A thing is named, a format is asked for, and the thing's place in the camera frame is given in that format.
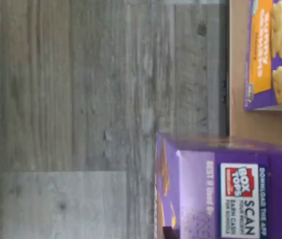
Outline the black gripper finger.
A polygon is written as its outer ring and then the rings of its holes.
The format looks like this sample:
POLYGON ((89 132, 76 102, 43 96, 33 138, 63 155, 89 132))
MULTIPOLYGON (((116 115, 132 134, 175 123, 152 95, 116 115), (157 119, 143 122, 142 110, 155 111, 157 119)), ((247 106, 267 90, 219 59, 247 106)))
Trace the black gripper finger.
POLYGON ((172 227, 163 227, 164 239, 180 239, 180 230, 172 227))

